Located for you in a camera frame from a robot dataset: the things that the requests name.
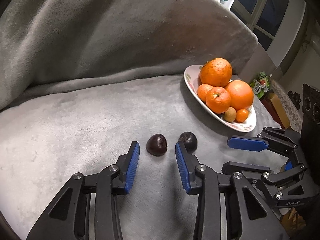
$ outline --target plate rim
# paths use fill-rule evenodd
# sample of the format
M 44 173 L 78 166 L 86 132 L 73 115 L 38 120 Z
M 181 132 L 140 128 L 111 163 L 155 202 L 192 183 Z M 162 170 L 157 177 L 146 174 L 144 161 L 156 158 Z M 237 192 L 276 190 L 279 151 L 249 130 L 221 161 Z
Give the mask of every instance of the plate rim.
M 251 105 L 251 113 L 254 114 L 255 116 L 255 124 L 249 129 L 249 130 L 241 130 L 239 128 L 236 128 L 236 127 L 233 127 L 231 124 L 229 124 L 227 121 L 224 121 L 222 120 L 222 118 L 220 118 L 219 116 L 217 116 L 217 114 L 215 114 L 214 112 L 212 112 L 210 110 L 209 107 L 206 106 L 206 104 L 204 102 L 202 102 L 202 100 L 198 97 L 198 95 L 193 91 L 193 89 L 190 87 L 188 81 L 187 81 L 187 78 L 186 78 L 186 71 L 189 67 L 192 67 L 192 66 L 197 66 L 198 68 L 200 66 L 203 66 L 203 65 L 190 65 L 188 66 L 184 72 L 183 72 L 183 79 L 184 79 L 184 82 L 186 83 L 188 89 L 190 90 L 190 92 L 192 93 L 192 95 L 194 96 L 194 98 L 198 101 L 198 103 L 210 114 L 212 115 L 215 119 L 217 119 L 219 122 L 223 123 L 225 126 L 233 129 L 233 130 L 236 130 L 236 131 L 239 131 L 239 132 L 244 132 L 244 133 L 247 133 L 247 132 L 251 132 L 257 125 L 257 115 L 256 115 L 256 112 L 255 112 L 255 109 L 253 107 L 253 104 Z

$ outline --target white plate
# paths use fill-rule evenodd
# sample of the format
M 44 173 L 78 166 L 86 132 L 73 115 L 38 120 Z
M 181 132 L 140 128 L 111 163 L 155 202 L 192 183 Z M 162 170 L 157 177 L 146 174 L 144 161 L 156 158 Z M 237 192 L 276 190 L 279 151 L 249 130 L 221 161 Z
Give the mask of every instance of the white plate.
M 201 85 L 201 81 L 199 78 L 200 70 L 202 68 L 202 65 L 192 65 L 186 68 L 184 71 L 184 81 L 187 84 L 187 87 L 189 88 L 190 92 L 192 95 L 197 99 L 199 104 L 209 113 L 211 114 L 215 119 L 217 119 L 219 122 L 222 122 L 224 125 L 230 127 L 233 130 L 239 131 L 239 132 L 250 132 L 252 131 L 256 124 L 257 124 L 257 116 L 256 112 L 251 106 L 248 111 L 249 111 L 249 116 L 248 119 L 245 120 L 243 123 L 237 123 L 237 122 L 227 122 L 222 119 L 222 114 L 217 115 L 214 112 L 212 112 L 204 102 L 198 97 L 197 95 L 197 90 L 198 87 Z

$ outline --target black plum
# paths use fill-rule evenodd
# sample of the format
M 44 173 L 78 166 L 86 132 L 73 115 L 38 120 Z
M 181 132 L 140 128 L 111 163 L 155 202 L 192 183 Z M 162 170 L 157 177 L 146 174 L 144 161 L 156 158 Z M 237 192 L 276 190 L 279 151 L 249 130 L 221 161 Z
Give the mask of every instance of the black plum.
M 155 134 L 148 140 L 146 148 L 150 154 L 162 156 L 167 151 L 167 140 L 162 134 Z
M 194 153 L 198 147 L 197 137 L 192 132 L 184 132 L 180 135 L 179 141 L 184 142 L 188 153 Z

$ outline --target fleece blanket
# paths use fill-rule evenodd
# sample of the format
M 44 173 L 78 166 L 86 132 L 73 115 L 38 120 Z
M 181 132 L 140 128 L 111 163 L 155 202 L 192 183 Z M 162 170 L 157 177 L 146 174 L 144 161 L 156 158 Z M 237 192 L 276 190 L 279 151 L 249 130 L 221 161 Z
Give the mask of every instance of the fleece blanket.
M 217 172 L 227 161 L 275 170 L 285 162 L 229 149 L 237 133 L 183 82 L 188 65 L 215 57 L 240 73 L 257 45 L 214 0 L 12 0 L 0 33 L 0 210 L 22 240 L 73 173 L 101 171 L 132 140 L 141 157 L 134 188 L 119 201 L 125 239 L 192 238 L 197 199 L 183 191 L 174 157 L 184 131 L 197 135 L 196 155 Z M 257 98 L 254 107 L 249 135 L 278 126 Z M 168 141 L 162 157 L 144 148 L 155 133 Z

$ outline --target green snack bag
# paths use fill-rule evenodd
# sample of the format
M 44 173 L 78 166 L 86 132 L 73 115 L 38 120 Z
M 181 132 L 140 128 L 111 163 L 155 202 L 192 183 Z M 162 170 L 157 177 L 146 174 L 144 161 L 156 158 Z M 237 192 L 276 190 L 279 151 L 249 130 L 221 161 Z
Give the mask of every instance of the green snack bag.
M 257 79 L 259 81 L 259 83 L 261 84 L 262 86 L 262 90 L 267 93 L 269 90 L 270 90 L 270 82 L 269 82 L 269 79 L 266 75 L 266 73 L 263 71 L 263 72 L 260 72 L 258 75 L 257 75 Z
M 262 96 L 264 95 L 264 91 L 262 89 L 261 84 L 259 83 L 258 80 L 254 79 L 251 84 L 250 87 L 252 88 L 253 93 L 260 99 L 262 98 Z

